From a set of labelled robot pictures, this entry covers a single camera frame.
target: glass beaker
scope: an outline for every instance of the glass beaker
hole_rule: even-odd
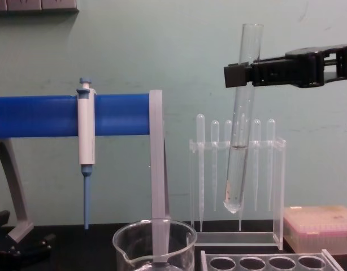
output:
[[[113,236],[118,271],[193,271],[196,231],[189,225],[152,219],[129,224]]]

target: transfer pipette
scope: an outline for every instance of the transfer pipette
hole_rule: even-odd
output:
[[[230,149],[230,138],[231,138],[231,129],[232,129],[232,122],[231,120],[225,121],[224,126],[224,141],[226,146],[226,162],[229,159],[229,149]]]
[[[239,209],[239,231],[241,231],[242,213],[244,212],[244,192],[242,193],[242,203]]]
[[[261,122],[258,119],[253,121],[253,142],[254,142],[254,161],[253,161],[253,187],[254,187],[254,209],[258,208],[258,182],[259,182],[259,147],[261,140]]]
[[[211,122],[211,146],[212,146],[212,198],[214,201],[214,211],[216,211],[216,194],[218,190],[218,143],[219,143],[219,122]]]
[[[266,134],[268,140],[268,170],[267,170],[267,191],[268,191],[268,210],[271,210],[271,190],[273,184],[273,159],[275,143],[275,120],[270,119],[266,123]]]
[[[205,183],[204,183],[204,150],[205,150],[205,117],[198,114],[196,117],[196,142],[198,148],[198,187],[199,187],[199,219],[200,231],[202,231],[204,200],[205,200]]]
[[[194,154],[195,151],[190,148],[189,165],[190,165],[190,217],[191,227],[195,228],[195,179],[194,179]]]

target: test tube clamp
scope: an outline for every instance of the test tube clamp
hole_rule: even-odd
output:
[[[216,193],[224,190],[226,175],[220,174],[224,171],[218,169],[224,169],[227,166],[232,129],[231,121],[227,120],[224,137],[220,141],[219,122],[213,120],[211,122],[211,140],[203,141],[205,136],[200,133],[205,132],[205,118],[202,114],[198,115],[197,122],[198,140],[189,142],[190,219],[193,227],[198,218],[205,220],[208,213],[210,213],[211,220],[213,218],[227,220],[227,216],[222,215],[227,211],[223,204],[224,193],[219,193],[218,199],[216,199]],[[261,140],[260,120],[253,121],[251,130],[243,193],[245,199],[242,201],[243,204],[238,215],[235,214],[239,220],[239,231],[233,229],[230,232],[207,232],[205,222],[203,222],[203,227],[198,231],[197,247],[275,246],[280,250],[283,249],[286,141],[276,136],[273,119],[266,123],[266,140]],[[266,191],[266,195],[262,193],[258,196],[259,190]],[[245,216],[246,213],[254,214],[258,211],[263,212],[266,216],[272,216],[273,231],[249,233],[241,231],[243,214]],[[227,213],[229,220],[233,219],[234,215]]]
[[[335,72],[325,66],[335,65]],[[258,59],[253,63],[230,64],[224,67],[227,88],[245,86],[294,85],[314,88],[326,83],[347,80],[347,44],[308,47],[285,53],[285,56]]]
[[[11,139],[78,136],[77,100],[70,95],[0,97],[0,160],[18,219],[8,235],[16,243],[33,229],[33,222],[28,216]],[[94,104],[96,136],[150,136],[152,218],[169,218],[162,91],[96,95]],[[0,224],[8,219],[8,213],[3,214]]]

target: test tube rack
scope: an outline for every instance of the test tube rack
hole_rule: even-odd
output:
[[[252,123],[243,196],[245,200],[242,201],[238,211],[238,231],[233,229],[225,233],[205,232],[203,230],[205,222],[203,222],[198,230],[196,246],[260,245],[277,246],[280,250],[283,249],[286,141],[276,136],[275,125],[273,119],[266,122],[266,140],[262,140],[261,134],[264,129],[262,130],[261,121],[255,119]],[[197,140],[191,139],[189,142],[190,223],[192,226],[197,220],[205,220],[205,214],[209,209],[215,213],[217,208],[224,208],[223,204],[219,204],[224,201],[224,189],[221,191],[221,188],[226,182],[231,129],[232,123],[227,120],[224,125],[224,137],[220,141],[219,122],[213,120],[211,138],[206,141],[205,117],[203,114],[197,115]],[[258,195],[260,187],[261,190],[266,191],[266,195],[265,193]],[[241,221],[245,211],[267,212],[272,215],[273,231],[260,233],[241,231]],[[230,220],[236,216],[229,212],[228,214]]]
[[[344,271],[327,250],[311,254],[225,255],[201,251],[202,271]]]

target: test tube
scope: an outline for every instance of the test tube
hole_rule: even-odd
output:
[[[259,59],[262,32],[262,25],[243,25],[240,63],[252,64]],[[236,213],[242,204],[253,102],[254,86],[251,83],[236,88],[224,201],[231,213]]]

